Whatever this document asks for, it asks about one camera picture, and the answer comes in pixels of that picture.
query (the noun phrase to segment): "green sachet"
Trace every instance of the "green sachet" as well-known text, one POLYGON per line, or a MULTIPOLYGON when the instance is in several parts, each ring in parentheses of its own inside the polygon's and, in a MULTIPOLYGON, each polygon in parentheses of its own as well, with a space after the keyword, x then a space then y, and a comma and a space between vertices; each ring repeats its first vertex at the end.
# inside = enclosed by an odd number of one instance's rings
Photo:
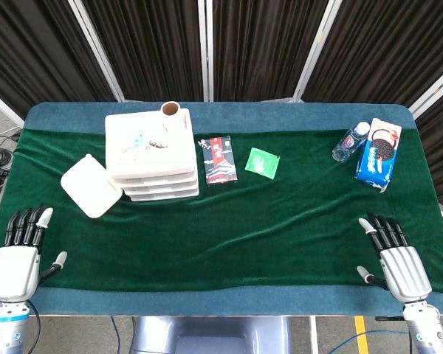
POLYGON ((278 169, 279 159, 279 156, 252 147, 250 157, 244 169, 274 179, 275 171, 278 169))

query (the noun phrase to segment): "paper cup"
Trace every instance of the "paper cup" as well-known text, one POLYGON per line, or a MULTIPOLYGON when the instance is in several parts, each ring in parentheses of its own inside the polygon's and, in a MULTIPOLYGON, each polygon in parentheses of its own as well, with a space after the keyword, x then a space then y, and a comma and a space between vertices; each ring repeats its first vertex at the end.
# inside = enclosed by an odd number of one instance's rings
POLYGON ((185 117, 179 103, 174 101, 164 103, 161 106, 161 113, 164 117, 164 128, 166 131, 185 129, 185 117))

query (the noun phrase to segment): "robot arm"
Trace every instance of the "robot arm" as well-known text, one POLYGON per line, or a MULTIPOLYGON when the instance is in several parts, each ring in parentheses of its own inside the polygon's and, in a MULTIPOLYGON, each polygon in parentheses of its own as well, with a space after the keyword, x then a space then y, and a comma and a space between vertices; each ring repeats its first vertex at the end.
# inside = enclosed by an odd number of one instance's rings
POLYGON ((21 354, 24 330, 30 315, 26 301, 38 285, 63 268, 61 252, 51 268, 39 274, 41 247, 52 208, 39 206, 10 219, 0 248, 0 353, 21 354))
POLYGON ((419 254, 394 219, 371 213, 368 217, 372 225, 362 218, 359 222, 376 250, 385 280, 377 279, 361 265, 357 267, 358 273, 368 284, 389 290, 404 303, 404 320, 419 354, 443 354, 440 312, 425 301, 432 288, 419 254))

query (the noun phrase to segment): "plastic bottle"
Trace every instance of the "plastic bottle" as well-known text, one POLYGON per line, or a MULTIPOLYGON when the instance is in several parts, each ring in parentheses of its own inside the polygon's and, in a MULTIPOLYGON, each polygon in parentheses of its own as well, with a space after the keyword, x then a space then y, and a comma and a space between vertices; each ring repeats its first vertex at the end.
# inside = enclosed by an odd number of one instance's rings
POLYGON ((333 159, 338 162, 346 161, 367 139, 370 128, 369 123, 360 122, 354 129, 348 129, 345 136, 334 147, 333 159))

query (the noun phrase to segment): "blue box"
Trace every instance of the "blue box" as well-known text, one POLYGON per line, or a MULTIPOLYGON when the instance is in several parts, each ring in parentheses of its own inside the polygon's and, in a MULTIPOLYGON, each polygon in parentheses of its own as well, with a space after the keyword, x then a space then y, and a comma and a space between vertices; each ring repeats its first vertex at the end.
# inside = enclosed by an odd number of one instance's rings
POLYGON ((392 178, 402 127, 372 119, 355 178, 384 192, 392 178))

